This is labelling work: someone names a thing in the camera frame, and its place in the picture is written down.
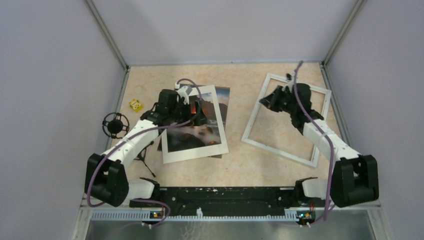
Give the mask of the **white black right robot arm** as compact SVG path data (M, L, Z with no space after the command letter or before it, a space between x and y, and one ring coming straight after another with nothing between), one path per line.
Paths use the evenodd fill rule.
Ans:
M307 206L313 198L320 198L343 208L376 201L380 196L377 160L354 150L332 131L324 117L312 109L311 95L308 84L297 83L279 85L259 100L273 112L289 114L292 125L329 161L331 170L326 180L310 177L298 181L294 202Z

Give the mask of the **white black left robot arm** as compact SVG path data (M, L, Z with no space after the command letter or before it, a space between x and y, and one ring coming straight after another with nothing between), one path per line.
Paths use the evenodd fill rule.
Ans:
M153 108L143 113L132 130L117 144L102 154L92 154L86 167L84 192L87 204L94 207L91 198L101 204L120 206L129 193L140 193L149 207L160 202L155 185L139 179L130 183L127 170L137 155L165 129L186 126L199 116L191 112L189 95L200 91L194 86L178 86L177 90L163 89Z

